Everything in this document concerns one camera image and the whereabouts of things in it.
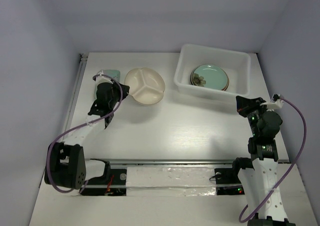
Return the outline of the cream divided dish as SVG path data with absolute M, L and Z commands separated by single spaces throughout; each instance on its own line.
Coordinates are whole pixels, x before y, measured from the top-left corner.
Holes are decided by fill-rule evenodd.
M 127 73 L 124 81 L 124 84 L 129 86 L 129 95 L 142 105 L 157 104 L 164 97 L 165 82 L 153 69 L 132 69 Z

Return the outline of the beige bird painted plate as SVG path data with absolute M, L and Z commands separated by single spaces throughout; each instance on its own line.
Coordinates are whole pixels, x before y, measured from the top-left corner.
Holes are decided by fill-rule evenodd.
M 193 86 L 223 91 L 224 87 L 227 84 L 228 78 L 229 77 L 227 75 L 223 75 L 218 76 L 217 80 L 214 80 L 213 77 L 209 77 L 207 81 L 204 76 L 201 76 L 197 73 L 192 73 L 190 76 L 190 84 Z

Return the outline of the light green round plate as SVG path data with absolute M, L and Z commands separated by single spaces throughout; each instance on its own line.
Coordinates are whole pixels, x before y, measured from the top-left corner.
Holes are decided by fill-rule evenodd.
M 218 76 L 227 75 L 223 69 L 212 64 L 200 65 L 195 68 L 192 73 L 197 73 L 201 76 L 204 76 L 207 81 L 209 80 L 209 77 L 213 77 L 214 80 L 217 80 Z

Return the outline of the red plate with teal flower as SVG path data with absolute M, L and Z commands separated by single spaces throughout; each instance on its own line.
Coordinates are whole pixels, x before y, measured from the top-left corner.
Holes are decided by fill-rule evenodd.
M 230 80 L 229 79 L 227 79 L 227 84 L 226 84 L 226 86 L 224 87 L 224 89 L 223 89 L 223 91 L 226 91 L 227 89 L 228 89 L 228 86 L 229 86 L 229 84 L 230 84 L 230 82 L 229 82 Z

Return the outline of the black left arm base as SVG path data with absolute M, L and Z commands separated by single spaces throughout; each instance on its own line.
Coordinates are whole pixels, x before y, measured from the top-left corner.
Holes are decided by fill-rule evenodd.
M 90 179 L 79 194 L 82 196 L 126 196 L 126 179 L 126 169 L 111 169 L 109 175 L 104 174 Z

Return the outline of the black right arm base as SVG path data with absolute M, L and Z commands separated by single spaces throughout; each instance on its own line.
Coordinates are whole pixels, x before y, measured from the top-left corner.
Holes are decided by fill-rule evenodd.
M 214 176 L 218 196 L 244 195 L 244 189 L 238 178 L 240 169 L 253 168 L 250 158 L 236 158 L 231 168 L 216 168 Z

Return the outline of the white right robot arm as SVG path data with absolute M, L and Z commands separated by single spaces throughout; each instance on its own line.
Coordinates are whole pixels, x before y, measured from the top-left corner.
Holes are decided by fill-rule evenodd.
M 235 182 L 241 182 L 250 211 L 249 226 L 289 226 L 278 181 L 278 151 L 275 141 L 282 119 L 269 110 L 262 98 L 236 97 L 237 112 L 247 118 L 252 137 L 248 140 L 250 158 L 237 158 L 230 170 Z

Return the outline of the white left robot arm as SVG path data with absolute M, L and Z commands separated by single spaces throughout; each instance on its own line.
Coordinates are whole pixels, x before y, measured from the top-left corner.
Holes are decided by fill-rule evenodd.
M 44 181 L 61 193 L 79 190 L 86 179 L 84 145 L 93 142 L 114 117 L 116 108 L 128 96 L 130 87 L 120 83 L 97 85 L 96 99 L 86 122 L 67 131 L 62 141 L 48 147 Z

